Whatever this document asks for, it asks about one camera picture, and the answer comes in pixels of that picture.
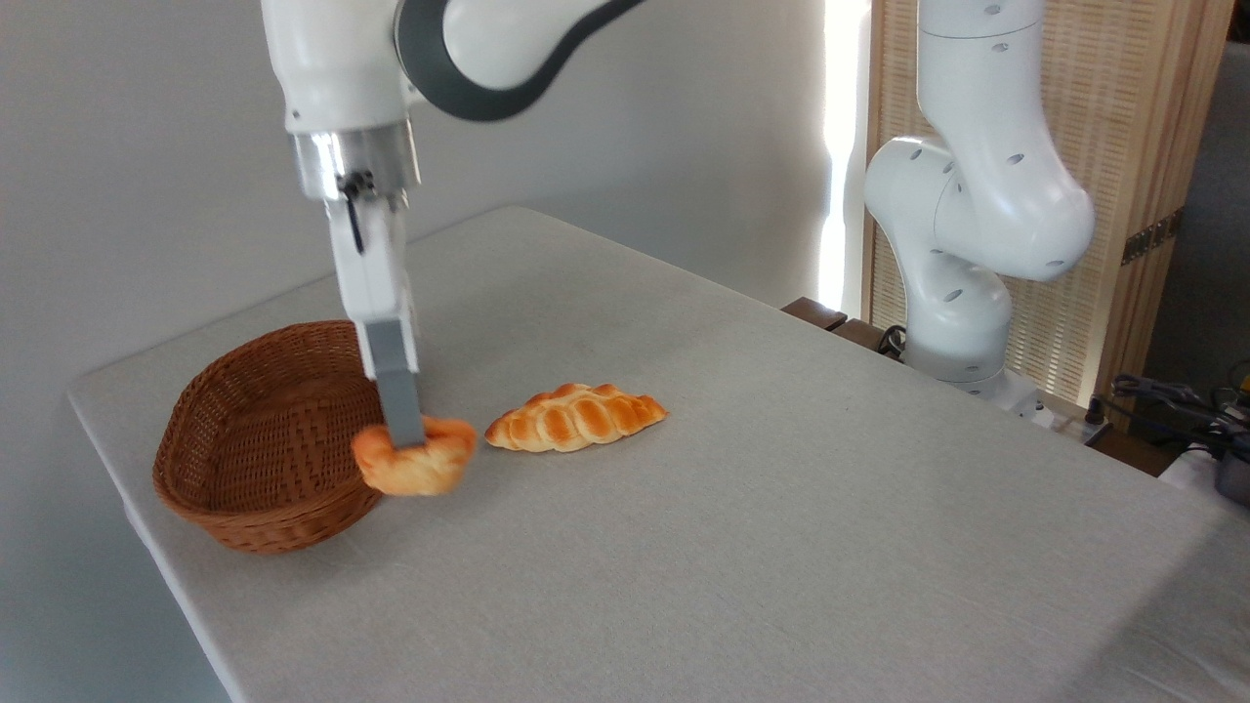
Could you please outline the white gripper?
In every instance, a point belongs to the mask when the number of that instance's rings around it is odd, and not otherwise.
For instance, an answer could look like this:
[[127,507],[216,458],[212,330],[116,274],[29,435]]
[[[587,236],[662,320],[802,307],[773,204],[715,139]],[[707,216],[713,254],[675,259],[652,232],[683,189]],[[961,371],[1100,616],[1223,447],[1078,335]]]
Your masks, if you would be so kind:
[[344,311],[356,323],[362,373],[375,383],[392,447],[421,447],[412,295],[405,268],[406,191],[354,204],[326,201]]

